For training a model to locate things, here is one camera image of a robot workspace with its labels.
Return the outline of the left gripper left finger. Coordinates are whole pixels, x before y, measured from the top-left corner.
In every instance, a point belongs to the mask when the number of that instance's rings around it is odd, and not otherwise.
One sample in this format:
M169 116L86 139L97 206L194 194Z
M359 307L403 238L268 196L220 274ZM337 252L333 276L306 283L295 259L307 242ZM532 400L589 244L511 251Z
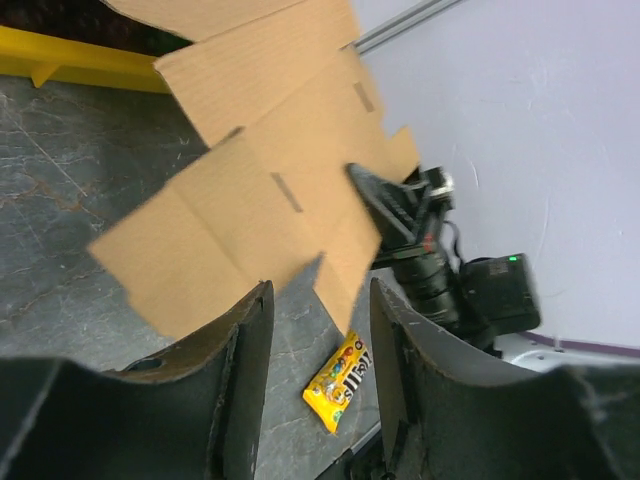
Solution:
M262 282L228 312L121 371L1 362L5 479L251 479L274 329Z

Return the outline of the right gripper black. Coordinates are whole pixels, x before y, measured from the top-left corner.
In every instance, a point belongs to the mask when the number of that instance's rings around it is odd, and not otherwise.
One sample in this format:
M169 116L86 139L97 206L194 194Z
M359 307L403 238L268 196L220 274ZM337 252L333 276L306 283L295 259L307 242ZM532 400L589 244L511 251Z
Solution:
M349 163L346 173L381 236L371 268L391 269L412 308L428 320L447 330L459 328L461 289L441 245L453 209L451 175L436 167L395 183L357 163Z

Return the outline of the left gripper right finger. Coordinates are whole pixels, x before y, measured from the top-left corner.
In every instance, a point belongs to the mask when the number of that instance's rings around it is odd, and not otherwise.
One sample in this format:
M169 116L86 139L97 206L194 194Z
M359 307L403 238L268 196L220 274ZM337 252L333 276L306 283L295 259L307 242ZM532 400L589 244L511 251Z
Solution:
M504 362L370 286L381 438L398 479L635 479L639 370Z

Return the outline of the brown cardboard box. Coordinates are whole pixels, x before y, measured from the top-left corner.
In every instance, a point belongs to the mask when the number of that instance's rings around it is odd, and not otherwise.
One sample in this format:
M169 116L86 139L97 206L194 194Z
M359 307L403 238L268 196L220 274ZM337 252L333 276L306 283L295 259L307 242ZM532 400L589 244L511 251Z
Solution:
M349 327L380 237L350 163L402 181L419 155L387 135L346 1L115 1L188 40L155 70L207 145L91 244L159 333L182 338L255 284L286 286L320 261L314 290Z

